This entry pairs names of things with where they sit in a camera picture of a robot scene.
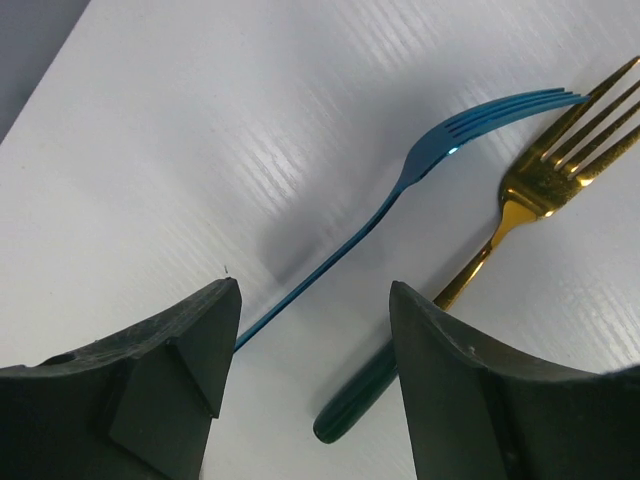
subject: gold fork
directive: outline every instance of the gold fork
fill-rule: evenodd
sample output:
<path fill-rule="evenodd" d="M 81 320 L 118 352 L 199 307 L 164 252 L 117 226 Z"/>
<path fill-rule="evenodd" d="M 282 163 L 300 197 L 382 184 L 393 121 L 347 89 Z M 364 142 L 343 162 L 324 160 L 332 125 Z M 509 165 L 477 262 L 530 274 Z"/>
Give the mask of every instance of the gold fork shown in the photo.
<path fill-rule="evenodd" d="M 550 155 L 553 145 L 629 70 L 640 63 L 633 58 L 598 85 L 590 100 L 575 105 L 556 120 L 514 163 L 502 178 L 498 200 L 502 212 L 491 239 L 440 292 L 434 303 L 446 310 L 475 277 L 507 233 L 518 225 L 548 218 L 567 204 L 640 139 L 640 125 L 588 162 L 588 157 L 638 110 L 640 101 L 596 135 L 577 153 L 569 154 L 638 88 L 636 82 L 605 107 Z M 393 344 L 383 347 L 327 404 L 313 429 L 325 443 L 344 435 L 384 392 L 396 376 Z"/>

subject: white surface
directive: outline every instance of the white surface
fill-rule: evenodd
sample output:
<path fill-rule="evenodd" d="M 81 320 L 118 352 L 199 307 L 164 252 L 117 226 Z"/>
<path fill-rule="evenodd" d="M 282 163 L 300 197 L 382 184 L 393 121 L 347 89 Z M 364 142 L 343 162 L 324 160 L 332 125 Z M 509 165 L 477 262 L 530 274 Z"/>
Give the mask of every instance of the white surface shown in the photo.
<path fill-rule="evenodd" d="M 36 364 L 209 281 L 241 329 L 375 211 L 431 126 L 523 90 L 586 91 L 640 45 L 637 0 L 94 0 L 0 145 L 0 364 Z M 465 147 L 234 359 L 204 478 L 414 478 L 396 383 L 340 442 L 324 403 L 493 227 L 554 115 Z M 506 239 L 452 312 L 573 367 L 640 361 L 640 150 Z"/>

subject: blue fork head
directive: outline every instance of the blue fork head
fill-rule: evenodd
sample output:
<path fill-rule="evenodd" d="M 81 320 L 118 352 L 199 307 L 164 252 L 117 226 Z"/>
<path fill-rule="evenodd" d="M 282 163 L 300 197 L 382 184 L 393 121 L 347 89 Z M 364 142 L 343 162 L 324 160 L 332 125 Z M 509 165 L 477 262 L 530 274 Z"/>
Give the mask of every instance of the blue fork head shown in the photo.
<path fill-rule="evenodd" d="M 417 183 L 441 160 L 474 138 L 531 115 L 588 99 L 565 92 L 564 88 L 553 88 L 501 98 L 459 113 L 429 130 L 411 148 L 396 190 L 400 192 Z"/>

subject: blue fork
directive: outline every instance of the blue fork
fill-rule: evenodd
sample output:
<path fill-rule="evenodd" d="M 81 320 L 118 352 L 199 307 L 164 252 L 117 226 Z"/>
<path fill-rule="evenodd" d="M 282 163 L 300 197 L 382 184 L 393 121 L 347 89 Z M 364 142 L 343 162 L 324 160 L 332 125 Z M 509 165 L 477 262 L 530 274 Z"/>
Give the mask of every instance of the blue fork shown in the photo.
<path fill-rule="evenodd" d="M 398 197 L 414 183 L 420 181 L 445 157 L 485 133 L 537 113 L 582 103 L 588 97 L 565 92 L 563 88 L 538 90 L 494 100 L 466 110 L 429 130 L 411 148 L 404 162 L 400 178 L 380 209 L 342 247 L 324 261 L 300 285 L 269 310 L 236 341 L 235 351 L 251 340 L 287 305 L 293 302 L 318 278 L 355 247 L 382 220 Z"/>

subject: metal fork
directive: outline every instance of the metal fork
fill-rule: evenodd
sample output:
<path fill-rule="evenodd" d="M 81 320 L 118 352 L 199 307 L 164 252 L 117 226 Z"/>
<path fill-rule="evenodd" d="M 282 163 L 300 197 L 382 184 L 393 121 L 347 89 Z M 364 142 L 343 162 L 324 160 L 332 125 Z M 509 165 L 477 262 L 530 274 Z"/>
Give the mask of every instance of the metal fork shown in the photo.
<path fill-rule="evenodd" d="M 411 148 L 405 159 L 400 178 L 373 217 L 311 275 L 304 279 L 300 285 L 244 332 L 236 342 L 235 351 L 251 340 L 287 305 L 298 298 L 300 294 L 366 237 L 387 214 L 402 192 L 424 178 L 445 157 L 455 153 L 471 140 L 509 123 L 554 108 L 584 103 L 585 101 L 587 101 L 587 97 L 565 92 L 563 88 L 539 90 L 479 105 L 436 125 Z"/>
<path fill-rule="evenodd" d="M 637 102 L 578 152 L 569 155 L 618 106 L 638 88 L 627 89 L 566 142 L 548 155 L 553 145 L 608 92 L 631 68 L 640 63 L 633 58 L 598 85 L 590 100 L 575 105 L 554 122 L 506 172 L 499 189 L 502 216 L 491 239 L 462 271 L 440 292 L 434 303 L 446 310 L 475 277 L 504 236 L 518 225 L 553 215 L 602 173 L 640 138 L 640 126 L 589 162 L 588 157 L 622 127 L 638 110 Z M 386 390 L 397 375 L 392 342 L 388 342 L 320 412 L 313 430 L 322 442 L 332 443 L 344 435 Z"/>

